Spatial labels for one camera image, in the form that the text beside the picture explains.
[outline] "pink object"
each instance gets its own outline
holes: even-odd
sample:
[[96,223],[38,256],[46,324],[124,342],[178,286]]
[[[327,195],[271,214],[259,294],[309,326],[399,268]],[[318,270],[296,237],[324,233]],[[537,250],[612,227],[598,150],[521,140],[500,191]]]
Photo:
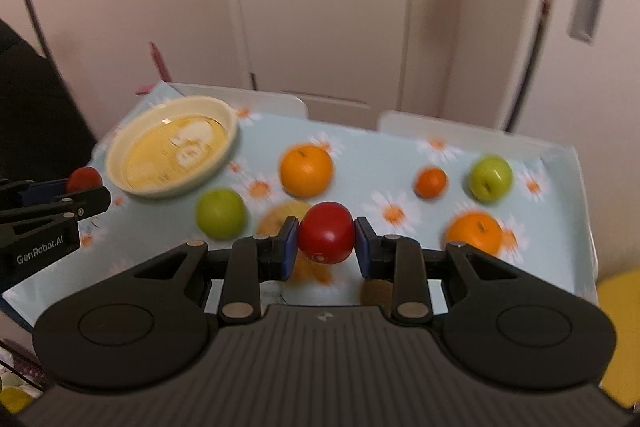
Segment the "pink object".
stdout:
[[[156,69],[158,70],[158,74],[160,75],[160,79],[167,84],[171,84],[173,81],[171,79],[171,75],[169,74],[169,70],[166,68],[166,64],[164,63],[164,58],[156,46],[155,42],[149,42],[149,47],[151,48],[151,58],[154,60],[154,64],[156,65]],[[142,86],[140,89],[136,91],[136,94],[148,94],[154,87],[154,84],[148,84],[148,86]]]

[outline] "silver screw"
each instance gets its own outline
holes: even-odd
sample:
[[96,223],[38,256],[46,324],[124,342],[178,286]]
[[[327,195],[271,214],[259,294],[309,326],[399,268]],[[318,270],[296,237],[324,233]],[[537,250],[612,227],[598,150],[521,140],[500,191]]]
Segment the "silver screw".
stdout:
[[222,306],[222,314],[230,319],[245,319],[254,312],[254,307],[246,302],[229,302]]
[[429,314],[429,307],[422,302],[403,302],[398,306],[398,313],[408,319],[421,319]]

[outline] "ribbed gray surface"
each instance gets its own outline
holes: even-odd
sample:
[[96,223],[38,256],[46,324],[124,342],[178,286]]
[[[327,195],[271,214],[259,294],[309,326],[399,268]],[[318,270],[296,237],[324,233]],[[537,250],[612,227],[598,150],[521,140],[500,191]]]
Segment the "ribbed gray surface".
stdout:
[[20,419],[29,427],[606,427],[628,416],[594,387],[524,395],[483,385],[430,333],[395,327],[378,308],[272,306],[258,323],[222,330],[200,362],[162,385],[125,396],[56,387]]

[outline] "green apple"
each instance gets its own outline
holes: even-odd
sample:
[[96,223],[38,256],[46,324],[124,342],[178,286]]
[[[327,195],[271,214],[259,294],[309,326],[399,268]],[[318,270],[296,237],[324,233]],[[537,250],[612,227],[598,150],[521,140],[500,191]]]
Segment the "green apple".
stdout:
[[493,203],[511,189],[513,173],[507,160],[490,155],[480,158],[469,174],[469,190],[481,203]]
[[231,188],[214,188],[198,200],[196,222],[212,239],[238,237],[244,229],[245,219],[242,198]]

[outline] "white logo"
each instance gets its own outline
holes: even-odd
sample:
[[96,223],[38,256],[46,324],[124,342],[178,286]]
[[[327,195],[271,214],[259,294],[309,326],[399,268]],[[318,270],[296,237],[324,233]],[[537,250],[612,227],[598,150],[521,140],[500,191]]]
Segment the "white logo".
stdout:
[[319,321],[327,322],[328,320],[334,318],[334,314],[332,314],[332,312],[324,312],[316,315],[316,317],[318,317]]
[[33,250],[31,250],[30,252],[27,252],[23,255],[18,255],[15,260],[18,264],[22,264],[25,261],[28,261],[30,259],[33,259],[37,255],[40,255],[42,252],[46,252],[47,250],[51,250],[53,247],[62,245],[62,243],[62,236],[59,235],[55,239],[51,239],[51,241],[49,241],[48,243],[42,243],[39,247],[33,247]]

